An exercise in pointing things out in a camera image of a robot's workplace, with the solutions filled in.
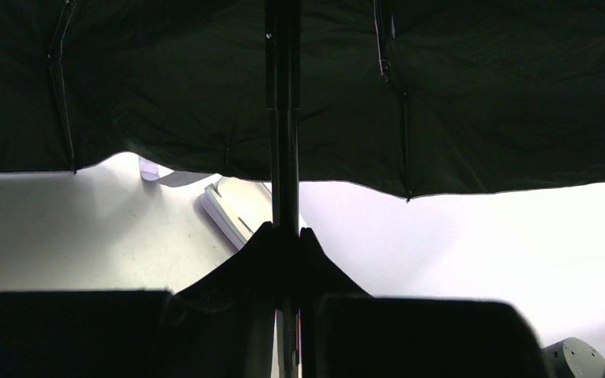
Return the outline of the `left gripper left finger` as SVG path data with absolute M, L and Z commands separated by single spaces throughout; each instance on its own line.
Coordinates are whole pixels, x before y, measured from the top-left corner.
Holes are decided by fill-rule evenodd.
M 0 292 L 0 377 L 267 377 L 264 223 L 185 290 Z

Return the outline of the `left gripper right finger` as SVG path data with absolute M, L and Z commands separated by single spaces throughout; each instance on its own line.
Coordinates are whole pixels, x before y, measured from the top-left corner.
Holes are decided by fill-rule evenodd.
M 305 377 L 548 377 L 533 330 L 505 302 L 377 298 L 300 232 Z

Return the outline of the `purple umbrella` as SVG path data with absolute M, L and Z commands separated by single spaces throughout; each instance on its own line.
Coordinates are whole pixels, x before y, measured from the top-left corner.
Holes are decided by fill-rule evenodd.
M 273 348 L 305 377 L 299 183 L 605 182 L 605 1 L 0 1 L 0 173 L 125 151 L 271 181 Z

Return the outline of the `purple umbrella case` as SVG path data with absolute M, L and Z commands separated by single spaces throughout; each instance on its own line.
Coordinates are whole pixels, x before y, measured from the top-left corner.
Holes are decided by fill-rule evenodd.
M 267 182 L 222 177 L 205 188 L 199 202 L 237 250 L 262 224 L 272 220 L 272 193 Z

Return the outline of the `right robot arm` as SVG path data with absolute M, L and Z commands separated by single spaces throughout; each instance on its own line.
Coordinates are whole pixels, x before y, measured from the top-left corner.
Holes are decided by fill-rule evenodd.
M 605 377 L 605 358 L 585 341 L 569 337 L 542 349 L 550 377 Z

